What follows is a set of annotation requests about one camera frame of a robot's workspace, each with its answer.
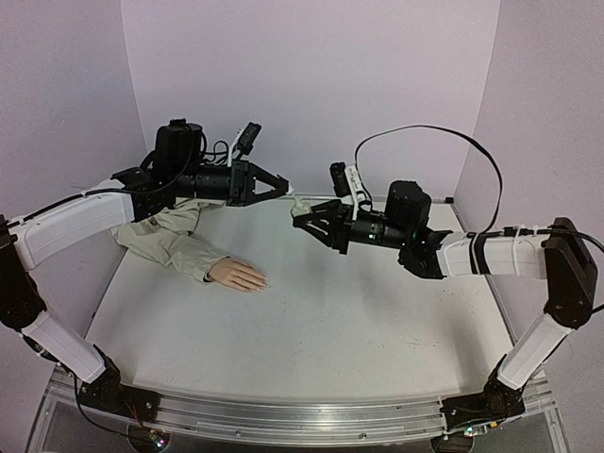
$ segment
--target metal frame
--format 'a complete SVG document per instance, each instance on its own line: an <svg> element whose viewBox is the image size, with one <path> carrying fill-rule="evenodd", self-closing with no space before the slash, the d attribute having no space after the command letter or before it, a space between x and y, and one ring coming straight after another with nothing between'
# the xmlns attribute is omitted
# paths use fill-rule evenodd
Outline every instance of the metal frame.
<svg viewBox="0 0 604 453"><path fill-rule="evenodd" d="M454 205L452 209L464 227ZM501 310L495 292L494 296ZM503 311L502 316L507 324ZM509 333L515 341L511 330ZM216 396L160 394L158 418L156 423L148 424L149 427L216 441L289 446L387 445L431 439L445 433L439 396L330 403L237 401ZM72 378L56 369L31 431L27 452L41 451L59 402L74 406L75 396ZM544 374L528 383L524 402L527 411L521 417L545 413L555 453L566 453L569 449L562 422ZM98 413L128 421L118 415Z"/></svg>

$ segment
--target mannequin hand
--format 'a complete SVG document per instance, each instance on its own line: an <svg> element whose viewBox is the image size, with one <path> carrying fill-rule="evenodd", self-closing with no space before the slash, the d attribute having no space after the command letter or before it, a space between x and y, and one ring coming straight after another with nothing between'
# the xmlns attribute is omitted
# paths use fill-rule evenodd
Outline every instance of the mannequin hand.
<svg viewBox="0 0 604 453"><path fill-rule="evenodd" d="M245 262L222 258L211 266L208 276L229 288L251 293L266 288L266 276Z"/></svg>

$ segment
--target finger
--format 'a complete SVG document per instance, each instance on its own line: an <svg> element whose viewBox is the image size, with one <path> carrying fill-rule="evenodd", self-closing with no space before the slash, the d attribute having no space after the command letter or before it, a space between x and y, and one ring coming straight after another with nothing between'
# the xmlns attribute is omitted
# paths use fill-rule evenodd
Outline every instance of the finger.
<svg viewBox="0 0 604 453"><path fill-rule="evenodd" d="M261 286L261 287L265 287L266 286L266 279L264 278L258 278L258 277L254 277L250 274L247 274L244 271L235 271L235 274L233 275L234 277L238 277L238 278L242 278L244 280L247 280L251 283L254 283L256 286Z"/></svg>
<svg viewBox="0 0 604 453"><path fill-rule="evenodd" d="M248 290L244 286L242 286L234 281L230 281L230 280L226 281L225 283L223 283L223 285L227 286L228 288L232 288L233 290L241 291L243 293L251 293L251 290Z"/></svg>
<svg viewBox="0 0 604 453"><path fill-rule="evenodd" d="M253 266L251 264L248 264L245 261L233 260L233 262L236 262L237 264L240 264L241 266L245 266L245 267L249 267L250 269L253 269Z"/></svg>
<svg viewBox="0 0 604 453"><path fill-rule="evenodd" d="M256 269L254 269L252 266L248 266L248 265L242 265L240 262L235 261L234 263L234 267L235 269L237 269L238 271L242 271L245 272L247 274L249 274L252 277L255 278L260 278L262 280L266 279L266 275L265 274L261 274L260 272L258 272Z"/></svg>
<svg viewBox="0 0 604 453"><path fill-rule="evenodd" d="M240 277L234 277L233 281L235 283L237 283L238 285L241 285L250 291L258 291L258 290L262 289L262 287L257 285L256 283L252 283L251 281L247 281Z"/></svg>

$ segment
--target black bracket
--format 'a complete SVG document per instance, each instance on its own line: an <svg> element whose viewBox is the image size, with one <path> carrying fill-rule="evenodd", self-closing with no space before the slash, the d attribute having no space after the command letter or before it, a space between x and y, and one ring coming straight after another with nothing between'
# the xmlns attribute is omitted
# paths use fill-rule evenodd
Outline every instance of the black bracket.
<svg viewBox="0 0 604 453"><path fill-rule="evenodd" d="M115 363L98 347L95 348L103 356L106 370L90 384L82 384L78 394L80 404L127 418L133 418L136 413L142 422L153 422L158 415L159 394L123 385Z"/></svg>
<svg viewBox="0 0 604 453"><path fill-rule="evenodd" d="M564 217L557 218L552 228L577 231ZM574 329L584 326L594 308L596 262L577 236L552 233L544 247L549 294L544 312L562 326Z"/></svg>
<svg viewBox="0 0 604 453"><path fill-rule="evenodd" d="M351 206L340 200L330 200L313 206L309 214L294 217L294 227L345 255L350 242L351 219Z"/></svg>
<svg viewBox="0 0 604 453"><path fill-rule="evenodd" d="M128 168L116 173L111 179L117 179L124 184L125 190L136 192L131 195L135 222L151 217L164 208L171 208L176 202L176 186L173 184L158 191L161 183L142 168Z"/></svg>
<svg viewBox="0 0 604 453"><path fill-rule="evenodd" d="M512 390L497 379L503 359L489 376L481 393L453 396L443 400L441 412L445 415L449 432L473 425L497 423L525 412L522 400L524 388Z"/></svg>
<svg viewBox="0 0 604 453"><path fill-rule="evenodd" d="M272 190L256 193L256 181L263 182ZM279 198L287 193L290 183L281 176L274 176L247 160L235 160L231 170L228 200L229 206L249 206L261 201Z"/></svg>
<svg viewBox="0 0 604 453"><path fill-rule="evenodd" d="M398 263L407 271L420 278L445 278L436 252L440 243L453 231L432 231L427 226L420 228L414 240L408 240L398 252Z"/></svg>

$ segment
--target black cable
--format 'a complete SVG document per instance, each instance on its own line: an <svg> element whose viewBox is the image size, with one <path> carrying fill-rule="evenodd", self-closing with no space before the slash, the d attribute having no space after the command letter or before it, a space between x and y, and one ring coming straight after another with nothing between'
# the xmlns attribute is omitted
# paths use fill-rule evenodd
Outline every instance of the black cable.
<svg viewBox="0 0 604 453"><path fill-rule="evenodd" d="M86 412L84 412L84 410L82 409L82 406L79 403L79 397L77 395L77 376L76 373L73 373L74 375L74 393L75 393L75 404L77 405L77 409L79 410L79 413L82 414L82 417L84 417L84 419L90 423L91 425L99 428L99 429L103 429L106 432L112 432L113 434L117 434L118 436L122 436L128 439L128 435L125 432L120 432L120 431L116 431L115 429L111 429L111 428L107 428L104 427L103 425L99 425L98 423L94 422L93 420L91 420L88 415L86 415Z"/></svg>
<svg viewBox="0 0 604 453"><path fill-rule="evenodd" d="M192 133L193 130L191 129L191 127L189 125L184 125L185 127L187 127ZM204 148L202 150L202 155L206 153L206 150L208 148L208 140L205 136L205 134L202 132L202 137L203 137L203 141L204 141ZM79 198L84 198L87 196L93 196L93 195L99 195L102 193L124 193L127 195L150 195L150 194L154 194L154 193L160 193L165 191L166 189L168 189L170 186L172 186L173 184L175 184L178 179L184 175L185 171L187 170L187 167L189 166L189 164L191 163L191 160L193 159L193 154L195 153L195 144L194 141L191 140L191 150L189 152L189 156L187 157L187 161L186 163L183 165L182 169L180 170L180 172L178 173L178 175L176 175L170 182L168 182L167 184L158 187L157 189L154 189L152 191L147 191L147 192L137 192L137 191L129 191L129 190L125 190L125 189L98 189L95 191L88 191L85 193L79 193L77 195L71 195L68 196L67 198L63 198L60 201L57 201L55 203L53 203L52 205L48 205L44 208L42 208L41 210L37 210L35 212L32 212L31 214L28 214L26 217L24 217L24 219L21 222L28 222L30 220L32 220L35 217L38 217L39 215L44 214L45 212L48 212L49 210L53 210L54 208L58 208L59 206L62 206L66 203L70 203L74 200L77 200ZM19 222L12 222L11 224L8 225L8 228L13 228L19 225Z"/></svg>
<svg viewBox="0 0 604 453"><path fill-rule="evenodd" d="M222 156L215 162L215 165L225 165L227 163L227 156Z"/></svg>
<svg viewBox="0 0 604 453"><path fill-rule="evenodd" d="M224 146L226 146L226 151L221 151L221 152L219 152L219 153L218 153L218 152L216 152L216 145L217 145L217 144L223 144ZM216 142L216 143L214 144L214 146L212 147L212 151L213 151L213 154L214 154L215 156L217 156L217 155L219 155L219 154L228 154L228 148L229 148L229 146L228 146L228 143L227 143L227 142L225 142L224 140L219 140L219 141L218 141L218 142Z"/></svg>
<svg viewBox="0 0 604 453"><path fill-rule="evenodd" d="M469 137L461 132L458 132L457 130L447 129L446 127L440 127L440 126L412 125L412 126L397 127L395 129L386 130L386 131L380 132L376 135L372 135L371 137L368 137L365 140L363 140L361 143L359 143L359 145L357 146L357 149L355 150L355 165L357 166L357 168L359 168L359 150L361 149L361 147L364 144L366 144L370 140L376 139L377 137L381 137L382 135L388 135L388 134L392 134L394 132L398 132L401 130L413 129L413 128L417 128L417 127L440 130L442 132L447 132L449 134L456 135L456 136L466 140L470 144L472 144L480 152L480 154L482 154L484 157L486 157L489 160L489 162L491 162L491 165L493 165L493 168L495 169L495 172L497 174L497 179L499 181L499 197L497 198L497 205L495 207L495 212L493 214L491 223L489 223L489 225L482 232L486 233L487 231L489 231L492 227L495 226L495 222L497 221L497 216L499 215L499 207L501 205L501 196L503 194L503 176L501 175L501 172L499 171L499 167L497 166L495 159L493 158L493 156L491 156L491 153L489 153L489 151L487 151L487 149L484 146L482 146L479 142L477 142L472 137ZM371 202L371 207L373 208L373 196L365 188L365 185L362 182L362 178L361 178L361 185L364 188L364 190L367 192L367 195L369 196L369 200Z"/></svg>

